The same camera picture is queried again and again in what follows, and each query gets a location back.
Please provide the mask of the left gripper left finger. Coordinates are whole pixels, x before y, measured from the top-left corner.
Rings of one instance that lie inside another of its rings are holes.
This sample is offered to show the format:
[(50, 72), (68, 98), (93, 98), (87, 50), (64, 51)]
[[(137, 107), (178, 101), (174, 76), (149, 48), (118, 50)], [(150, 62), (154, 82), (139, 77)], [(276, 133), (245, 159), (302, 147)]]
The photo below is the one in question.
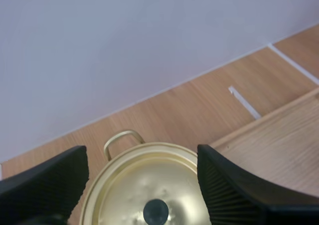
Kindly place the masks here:
[(66, 225), (89, 180), (87, 149), (75, 146), (0, 182), (2, 225)]

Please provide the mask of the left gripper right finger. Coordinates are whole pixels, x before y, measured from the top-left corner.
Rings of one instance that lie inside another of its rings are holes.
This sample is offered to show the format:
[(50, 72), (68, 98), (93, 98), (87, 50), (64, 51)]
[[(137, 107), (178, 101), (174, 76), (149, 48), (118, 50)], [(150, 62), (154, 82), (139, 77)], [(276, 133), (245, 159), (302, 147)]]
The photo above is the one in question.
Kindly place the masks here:
[(197, 177), (213, 225), (317, 225), (319, 199), (257, 177), (209, 145), (197, 147)]

